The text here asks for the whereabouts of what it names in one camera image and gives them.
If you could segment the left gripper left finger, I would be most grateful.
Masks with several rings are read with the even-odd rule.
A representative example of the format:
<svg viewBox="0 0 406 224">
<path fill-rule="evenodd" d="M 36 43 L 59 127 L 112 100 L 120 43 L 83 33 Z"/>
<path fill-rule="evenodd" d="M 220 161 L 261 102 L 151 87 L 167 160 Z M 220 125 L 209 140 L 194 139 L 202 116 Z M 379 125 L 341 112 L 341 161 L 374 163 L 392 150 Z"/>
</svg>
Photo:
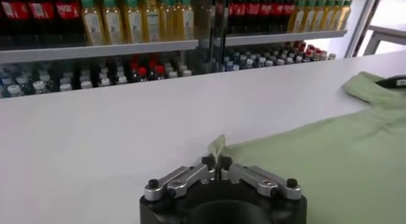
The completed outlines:
<svg viewBox="0 0 406 224">
<path fill-rule="evenodd" d="M 149 202 L 156 202 L 165 194 L 173 198 L 183 197 L 198 181 L 210 181 L 215 177 L 214 156 L 207 154 L 194 166 L 180 166 L 162 178 L 149 180 L 144 189 L 144 198 Z"/>
</svg>

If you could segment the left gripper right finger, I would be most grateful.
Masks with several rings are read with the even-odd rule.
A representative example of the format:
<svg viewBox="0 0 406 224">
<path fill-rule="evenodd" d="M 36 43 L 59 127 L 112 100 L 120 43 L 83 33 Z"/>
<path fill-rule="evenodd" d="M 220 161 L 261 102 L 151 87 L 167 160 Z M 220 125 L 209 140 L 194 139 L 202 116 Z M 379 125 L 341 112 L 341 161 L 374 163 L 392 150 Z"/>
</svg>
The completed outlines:
<svg viewBox="0 0 406 224">
<path fill-rule="evenodd" d="M 234 163 L 231 157 L 221 155 L 218 158 L 221 177 L 233 182 L 243 181 L 262 196 L 272 198 L 276 194 L 297 201 L 302 197 L 302 188 L 294 178 L 284 179 L 274 173 L 265 171 L 258 166 L 243 166 Z"/>
</svg>

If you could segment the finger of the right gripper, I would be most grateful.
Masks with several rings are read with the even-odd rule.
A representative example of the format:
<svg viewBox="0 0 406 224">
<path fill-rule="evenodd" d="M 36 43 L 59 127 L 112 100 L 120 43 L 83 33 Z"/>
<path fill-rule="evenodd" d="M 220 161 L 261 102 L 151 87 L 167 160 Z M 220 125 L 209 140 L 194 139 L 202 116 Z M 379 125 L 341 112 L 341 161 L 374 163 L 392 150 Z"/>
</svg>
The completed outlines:
<svg viewBox="0 0 406 224">
<path fill-rule="evenodd" d="M 384 88 L 404 88 L 406 87 L 406 76 L 393 76 L 376 82 L 377 85 Z"/>
</svg>

